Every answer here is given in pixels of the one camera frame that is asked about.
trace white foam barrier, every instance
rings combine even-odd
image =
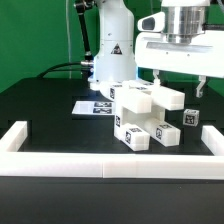
[[[27,122],[16,121],[0,140],[0,152],[17,152],[27,135]]]
[[[224,156],[224,136],[214,126],[203,126],[201,140],[215,156]]]

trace white block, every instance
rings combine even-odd
[[[120,91],[121,87],[121,83],[103,81],[100,83],[100,92],[107,99],[115,101],[117,99],[117,94]]]
[[[179,145],[180,130],[165,121],[148,119],[145,122],[145,130],[166,147]]]
[[[199,110],[186,109],[183,116],[183,124],[197,126],[199,121]]]
[[[149,133],[145,132],[137,125],[126,124],[123,126],[121,140],[133,151],[149,149]]]
[[[96,154],[12,152],[0,156],[0,176],[100,177]]]
[[[0,152],[17,152],[27,135],[27,122],[15,122],[0,140]]]
[[[160,86],[153,89],[151,96],[154,104],[167,110],[181,110],[184,108],[185,94],[182,92]]]
[[[123,107],[134,113],[151,112],[152,98],[150,95],[137,89],[122,89],[117,96],[117,100]]]
[[[224,156],[224,136],[214,126],[203,126],[201,140],[215,156]]]

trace black cable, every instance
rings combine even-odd
[[[41,72],[37,78],[43,78],[48,72],[53,71],[56,68],[61,68],[61,67],[67,67],[67,66],[71,66],[71,65],[81,65],[81,62],[68,62],[68,63],[63,63],[63,64],[59,64],[59,65],[55,65],[53,67],[48,68],[47,70],[45,70],[44,72]]]
[[[82,68],[79,68],[79,69],[57,69],[57,70],[52,70],[49,72],[70,72],[70,71],[86,71],[86,72],[88,72],[89,69],[82,69]]]

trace cable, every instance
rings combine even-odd
[[[88,72],[89,69],[82,69],[82,68],[77,68],[77,69],[74,69],[74,68],[69,68],[69,69],[55,69],[55,70],[51,70],[49,72],[67,72],[67,71],[86,71],[86,72]]]
[[[224,5],[222,3],[222,0],[217,0],[217,2],[219,3],[220,9],[222,10],[222,12],[224,13]]]
[[[68,62],[68,63],[63,63],[63,64],[59,64],[59,65],[55,65],[53,67],[48,68],[47,70],[45,70],[44,72],[41,72],[37,78],[43,78],[48,72],[51,72],[57,68],[61,68],[61,67],[67,67],[67,66],[71,66],[71,65],[81,65],[81,62]]]
[[[67,38],[68,38],[68,60],[72,62],[72,46],[71,46],[71,32],[69,22],[69,0],[66,0],[66,27],[67,27]],[[69,72],[69,78],[72,78],[72,72]]]

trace white cube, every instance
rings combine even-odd
[[[166,147],[179,145],[181,131],[165,121],[155,118],[148,119],[145,129],[155,140]]]
[[[186,109],[184,111],[183,124],[197,126],[199,121],[199,110]]]
[[[149,133],[145,132],[137,125],[126,125],[122,141],[133,151],[149,149]]]

